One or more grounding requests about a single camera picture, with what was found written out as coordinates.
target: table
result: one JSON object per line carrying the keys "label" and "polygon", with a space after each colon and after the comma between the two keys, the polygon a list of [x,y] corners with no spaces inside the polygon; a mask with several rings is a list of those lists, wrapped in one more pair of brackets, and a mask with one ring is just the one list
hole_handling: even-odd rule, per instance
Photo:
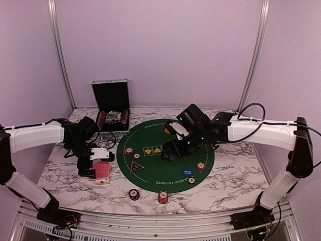
{"label": "table", "polygon": [[[184,108],[135,107],[131,109],[131,127],[158,118],[175,119]],[[202,109],[210,118],[222,109]],[[88,116],[96,119],[98,109],[75,109],[70,121]],[[111,162],[109,185],[95,185],[78,176],[77,158],[64,159],[66,150],[56,145],[46,162],[38,185],[51,192],[61,207],[117,214],[184,214],[204,213],[253,205],[268,184],[251,145],[247,142],[221,145],[215,151],[215,163],[200,185],[171,194],[165,205],[157,201],[157,193],[142,190],[129,182],[117,165]],[[136,188],[140,199],[132,201],[128,191]]]}

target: yellow card symbol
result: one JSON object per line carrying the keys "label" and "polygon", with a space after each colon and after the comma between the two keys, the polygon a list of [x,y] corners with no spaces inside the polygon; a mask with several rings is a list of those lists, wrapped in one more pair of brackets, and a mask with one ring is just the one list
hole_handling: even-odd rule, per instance
{"label": "yellow card symbol", "polygon": [[161,151],[159,148],[156,148],[156,149],[154,150],[154,152],[155,152],[155,153],[161,153],[162,151]]}
{"label": "yellow card symbol", "polygon": [[150,155],[150,154],[151,154],[151,149],[146,149],[146,150],[145,150],[145,153],[146,153],[147,155]]}

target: poker mat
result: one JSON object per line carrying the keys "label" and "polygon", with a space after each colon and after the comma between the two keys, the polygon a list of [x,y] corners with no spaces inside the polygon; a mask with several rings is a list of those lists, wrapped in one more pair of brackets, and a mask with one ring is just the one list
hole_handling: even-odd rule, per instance
{"label": "poker mat", "polygon": [[[197,153],[177,158],[174,162],[162,160],[163,144],[176,138],[176,135],[165,132],[167,121],[171,120],[155,119],[134,126],[120,140],[117,148],[117,161],[124,176],[151,192],[177,193],[191,189],[204,181],[214,165],[214,151],[210,145],[203,145]],[[125,154],[125,150],[129,150],[127,148],[133,149],[132,154]],[[199,162],[206,165],[204,171],[197,169]],[[187,182],[188,178],[183,175],[185,168],[192,169],[196,184]]]}

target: black case lid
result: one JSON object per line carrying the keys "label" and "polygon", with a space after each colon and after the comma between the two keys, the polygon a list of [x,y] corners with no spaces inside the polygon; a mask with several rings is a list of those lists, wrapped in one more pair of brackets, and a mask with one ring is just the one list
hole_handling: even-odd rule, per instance
{"label": "black case lid", "polygon": [[91,83],[96,102],[100,110],[130,108],[128,96],[128,81],[102,80]]}

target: blue token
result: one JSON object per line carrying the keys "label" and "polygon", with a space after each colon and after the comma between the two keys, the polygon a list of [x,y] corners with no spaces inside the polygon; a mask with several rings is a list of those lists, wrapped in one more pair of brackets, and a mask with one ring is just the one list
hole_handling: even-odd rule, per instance
{"label": "blue token", "polygon": [[182,171],[183,175],[185,177],[192,177],[193,175],[193,170],[190,169],[190,168],[184,168],[183,171]]}

